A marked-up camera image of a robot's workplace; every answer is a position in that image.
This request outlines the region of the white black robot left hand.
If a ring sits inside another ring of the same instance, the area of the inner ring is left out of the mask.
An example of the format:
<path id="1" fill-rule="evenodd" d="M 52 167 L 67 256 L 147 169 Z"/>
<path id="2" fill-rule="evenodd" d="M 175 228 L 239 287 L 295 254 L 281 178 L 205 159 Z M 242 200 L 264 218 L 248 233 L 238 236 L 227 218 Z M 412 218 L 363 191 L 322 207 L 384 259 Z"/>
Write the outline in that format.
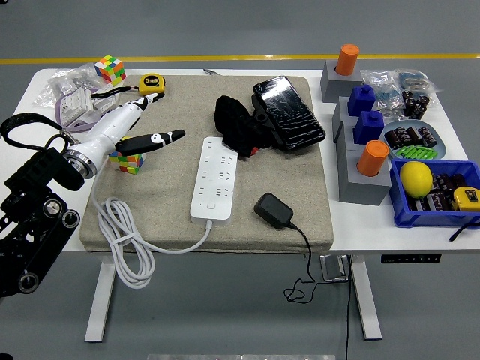
<path id="1" fill-rule="evenodd" d="M 163 93 L 148 94 L 109 111 L 87 133 L 85 141 L 71 146 L 64 156 L 79 173 L 90 179 L 101 169 L 104 158 L 113 152 L 119 152 L 123 156 L 153 152 L 181 139 L 185 136 L 184 130 L 123 139 L 140 120 L 147 105 L 163 96 Z"/>

